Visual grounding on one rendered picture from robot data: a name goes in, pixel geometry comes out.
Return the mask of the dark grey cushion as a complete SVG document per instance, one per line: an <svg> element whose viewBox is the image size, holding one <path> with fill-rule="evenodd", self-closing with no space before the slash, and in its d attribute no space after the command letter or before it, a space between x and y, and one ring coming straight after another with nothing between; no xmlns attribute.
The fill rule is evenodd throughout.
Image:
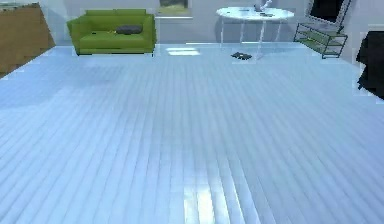
<svg viewBox="0 0 384 224"><path fill-rule="evenodd" d="M122 25L116 28L117 34L131 35L140 34L143 31L142 25Z"/></svg>

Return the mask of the window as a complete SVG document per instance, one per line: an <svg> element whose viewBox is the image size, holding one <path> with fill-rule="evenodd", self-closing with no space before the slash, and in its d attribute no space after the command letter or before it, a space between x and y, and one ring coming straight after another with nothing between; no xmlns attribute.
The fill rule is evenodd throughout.
<svg viewBox="0 0 384 224"><path fill-rule="evenodd" d="M159 16L184 17L191 15L190 0L159 0Z"/></svg>

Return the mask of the green sofa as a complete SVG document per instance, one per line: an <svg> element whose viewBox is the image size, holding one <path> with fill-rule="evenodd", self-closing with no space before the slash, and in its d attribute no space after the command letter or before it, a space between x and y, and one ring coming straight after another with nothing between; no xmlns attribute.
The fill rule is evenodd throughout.
<svg viewBox="0 0 384 224"><path fill-rule="evenodd" d="M117 34L122 25L142 25L140 34ZM157 42L155 16L145 9L87 10L67 22L77 55L153 53Z"/></svg>

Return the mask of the white round table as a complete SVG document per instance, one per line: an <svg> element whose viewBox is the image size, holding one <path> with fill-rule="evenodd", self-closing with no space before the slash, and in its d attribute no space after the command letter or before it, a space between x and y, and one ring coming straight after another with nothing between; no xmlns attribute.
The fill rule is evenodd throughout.
<svg viewBox="0 0 384 224"><path fill-rule="evenodd" d="M262 17L260 13L270 13L274 14L273 17ZM226 19L239 20L241 23L240 26L240 39L239 42L243 43L243 38L245 34L245 24L247 22L261 22L262 27L258 40L258 47L256 51L256 59L262 57L261 47L264 38L264 31L268 21L278 21L279 27L276 35L276 39L279 38L280 30L283 21L287 21L295 16L295 14L289 10L279 9L279 8L266 8L262 12L256 12L254 7L224 7L216 11L216 14L221 17L221 32L220 32L220 44L224 42L224 21Z"/></svg>

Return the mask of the white grey object on table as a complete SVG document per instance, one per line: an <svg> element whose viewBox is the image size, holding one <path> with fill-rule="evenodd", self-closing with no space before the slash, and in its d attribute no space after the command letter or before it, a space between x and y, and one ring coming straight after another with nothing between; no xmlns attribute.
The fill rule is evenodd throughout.
<svg viewBox="0 0 384 224"><path fill-rule="evenodd" d="M254 9L256 12L262 12L264 11L271 3L273 0L260 0L254 5Z"/></svg>

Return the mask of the dark green metal shelf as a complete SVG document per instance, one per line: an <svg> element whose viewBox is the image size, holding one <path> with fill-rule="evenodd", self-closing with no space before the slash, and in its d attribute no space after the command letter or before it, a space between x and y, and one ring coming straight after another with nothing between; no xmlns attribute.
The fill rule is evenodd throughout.
<svg viewBox="0 0 384 224"><path fill-rule="evenodd" d="M319 53L322 59L339 58L347 40L341 31L316 28L313 23L298 23L293 39Z"/></svg>

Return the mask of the black television set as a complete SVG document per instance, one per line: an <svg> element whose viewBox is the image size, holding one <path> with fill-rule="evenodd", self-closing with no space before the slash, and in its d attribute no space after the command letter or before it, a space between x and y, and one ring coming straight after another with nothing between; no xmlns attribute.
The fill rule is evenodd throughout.
<svg viewBox="0 0 384 224"><path fill-rule="evenodd" d="M331 25L341 25L352 0L308 0L306 16Z"/></svg>

